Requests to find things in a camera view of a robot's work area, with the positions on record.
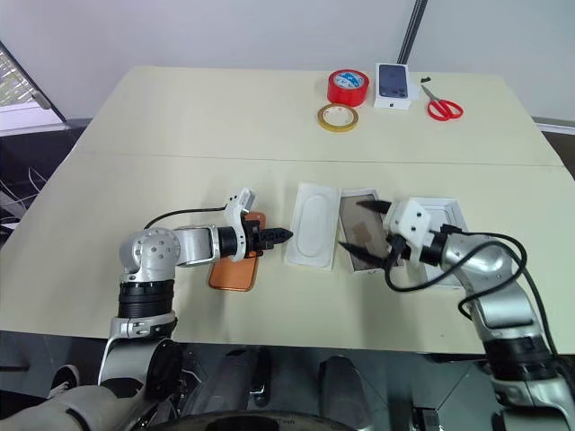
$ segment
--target floor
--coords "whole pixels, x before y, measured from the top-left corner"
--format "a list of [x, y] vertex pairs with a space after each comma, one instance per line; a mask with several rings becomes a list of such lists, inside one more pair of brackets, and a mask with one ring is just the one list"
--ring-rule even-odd
[[[57, 156], [58, 163], [80, 133], [66, 134], [62, 154]], [[575, 136], [544, 134], [575, 179]], [[45, 142], [43, 136], [37, 138]], [[21, 142], [0, 141], [4, 154], [0, 162], [8, 168], [3, 169], [3, 178], [9, 173], [13, 180], [11, 184], [26, 188], [30, 185], [22, 170], [25, 166], [21, 166], [21, 172], [15, 172], [15, 164], [6, 156], [12, 157], [13, 150], [22, 151], [26, 145], [33, 148], [35, 144], [29, 136], [15, 139]], [[19, 154], [14, 157], [19, 161], [22, 159]], [[41, 154], [38, 157], [31, 164], [40, 164], [43, 158]], [[43, 173], [48, 176], [53, 172], [52, 166], [44, 169]], [[194, 344], [188, 345], [187, 351], [197, 359], [207, 377], [232, 348]], [[0, 373], [0, 390], [43, 397], [49, 391], [53, 373], [66, 363], [78, 366], [84, 383], [95, 383], [103, 349], [102, 339], [0, 332], [0, 365], [30, 366], [25, 373]], [[491, 429], [491, 414], [498, 408], [489, 377], [473, 361], [438, 364], [430, 356], [414, 353], [302, 347], [273, 347], [272, 355], [274, 377], [269, 409], [317, 413], [318, 367], [332, 355], [347, 356], [360, 371], [378, 431], [404, 429], [409, 402], [438, 409], [445, 429], [470, 431]]]

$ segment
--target phone image on box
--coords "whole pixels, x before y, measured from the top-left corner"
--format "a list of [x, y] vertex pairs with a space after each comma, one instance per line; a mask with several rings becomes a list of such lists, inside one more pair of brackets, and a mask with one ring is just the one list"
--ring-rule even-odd
[[382, 97], [407, 98], [407, 71], [402, 65], [379, 65], [379, 95]]
[[[343, 190], [340, 199], [341, 230], [345, 242], [365, 247], [380, 258], [388, 255], [384, 222], [380, 214], [356, 205], [361, 200], [378, 200], [373, 189]], [[353, 272], [383, 272], [377, 266], [349, 255]]]

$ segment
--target white wall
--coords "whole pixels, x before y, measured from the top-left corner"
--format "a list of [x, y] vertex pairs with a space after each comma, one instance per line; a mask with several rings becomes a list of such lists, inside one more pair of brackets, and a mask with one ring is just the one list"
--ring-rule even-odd
[[429, 0], [409, 64], [503, 75], [531, 115], [575, 121], [575, 1]]
[[371, 69], [394, 62], [412, 1], [0, 0], [0, 39], [67, 118], [135, 65]]

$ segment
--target phone case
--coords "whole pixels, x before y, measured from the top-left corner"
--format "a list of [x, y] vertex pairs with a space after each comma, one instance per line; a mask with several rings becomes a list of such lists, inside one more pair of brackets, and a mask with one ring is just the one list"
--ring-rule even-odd
[[[263, 213], [249, 213], [246, 220], [260, 220], [260, 228], [264, 229], [266, 216]], [[233, 290], [235, 292], [248, 292], [252, 290], [258, 268], [258, 258], [242, 259], [232, 262], [223, 258], [212, 266], [208, 285], [218, 290]]]

